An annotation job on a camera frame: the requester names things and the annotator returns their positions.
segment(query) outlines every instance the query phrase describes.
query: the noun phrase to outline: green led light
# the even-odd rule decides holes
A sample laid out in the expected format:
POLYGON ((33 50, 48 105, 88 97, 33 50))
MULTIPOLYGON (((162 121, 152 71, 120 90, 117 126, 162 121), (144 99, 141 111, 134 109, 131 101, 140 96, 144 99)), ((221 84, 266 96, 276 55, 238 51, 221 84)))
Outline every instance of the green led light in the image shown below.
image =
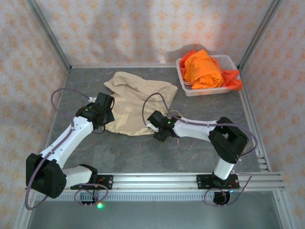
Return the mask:
POLYGON ((104 205, 102 203, 97 204, 97 208, 102 209, 103 207, 104 207, 104 205))

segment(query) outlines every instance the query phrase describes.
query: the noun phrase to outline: white plastic basket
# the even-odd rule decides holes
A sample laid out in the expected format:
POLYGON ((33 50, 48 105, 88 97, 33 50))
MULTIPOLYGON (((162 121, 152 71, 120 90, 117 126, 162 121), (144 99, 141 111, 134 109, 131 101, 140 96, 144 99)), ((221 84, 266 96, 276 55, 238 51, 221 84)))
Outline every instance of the white plastic basket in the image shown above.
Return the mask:
MULTIPOLYGON (((227 55, 211 55, 214 59, 217 60, 219 66, 222 70, 236 70, 234 62, 232 59, 227 55)), ((205 95, 205 94, 221 94, 221 93, 228 93, 231 91, 231 89, 228 89, 226 87, 216 87, 216 88, 207 88, 207 89, 192 89, 192 85, 190 83, 186 83, 183 81, 179 63, 180 59, 177 60, 177 71, 179 75, 179 80, 181 83, 181 86, 185 92, 186 96, 198 96, 198 95, 205 95)))

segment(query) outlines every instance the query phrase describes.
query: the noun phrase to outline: gray floor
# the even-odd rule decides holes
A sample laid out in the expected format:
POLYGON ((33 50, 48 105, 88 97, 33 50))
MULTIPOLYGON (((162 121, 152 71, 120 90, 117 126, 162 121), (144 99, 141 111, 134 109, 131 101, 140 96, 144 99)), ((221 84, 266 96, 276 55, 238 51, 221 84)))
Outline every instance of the gray floor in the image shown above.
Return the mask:
POLYGON ((34 210, 28 229, 280 229, 272 192, 244 193, 232 206, 202 201, 103 202, 104 208, 73 201, 46 201, 34 210))
MULTIPOLYGON (((98 92, 112 94, 103 83, 110 80, 117 71, 138 75, 144 79, 168 81, 178 87, 171 109, 178 110, 184 117, 194 120, 218 120, 221 116, 234 123, 247 126, 240 95, 233 91, 227 94, 187 97, 181 88, 176 68, 74 68, 66 87, 76 88, 96 97, 98 92)), ((65 91, 60 109, 74 116, 76 111, 88 102, 82 96, 65 91)), ((69 125, 61 116, 56 117, 51 135, 53 142, 69 125)), ((218 155, 213 146, 194 138, 168 138, 161 143, 152 135, 127 136, 106 131, 102 135, 90 134, 71 154, 65 168, 88 164, 100 173, 136 172, 212 172, 218 155)), ((237 171, 260 171, 255 154, 247 157, 237 171)))

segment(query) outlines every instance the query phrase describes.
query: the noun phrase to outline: wall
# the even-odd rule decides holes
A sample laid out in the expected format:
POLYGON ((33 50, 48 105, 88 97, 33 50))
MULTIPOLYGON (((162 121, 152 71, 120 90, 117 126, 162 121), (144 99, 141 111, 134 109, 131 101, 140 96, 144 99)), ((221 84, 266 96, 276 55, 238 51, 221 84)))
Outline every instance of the wall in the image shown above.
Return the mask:
POLYGON ((0 25, 0 228, 11 229, 23 201, 25 160, 45 147, 50 95, 66 71, 24 0, 1 1, 0 25))
POLYGON ((239 63, 272 0, 38 0, 71 65, 173 64, 191 49, 239 63))
POLYGON ((285 0, 243 79, 274 171, 283 171, 305 225, 305 2, 285 0))

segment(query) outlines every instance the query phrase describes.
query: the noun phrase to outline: patterned wallpaper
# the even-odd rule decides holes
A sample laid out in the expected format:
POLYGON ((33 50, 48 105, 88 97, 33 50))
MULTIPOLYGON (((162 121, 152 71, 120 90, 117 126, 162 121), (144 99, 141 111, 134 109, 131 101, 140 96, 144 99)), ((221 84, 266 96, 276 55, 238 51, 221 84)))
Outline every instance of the patterned wallpaper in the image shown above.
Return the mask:
POLYGON ((286 0, 243 71, 274 171, 283 171, 305 225, 305 1, 286 0))
POLYGON ((173 64, 191 49, 239 63, 272 0, 38 0, 71 65, 173 64))
POLYGON ((25 0, 0 4, 0 228, 11 229, 25 188, 25 160, 46 144, 52 91, 66 71, 25 0))

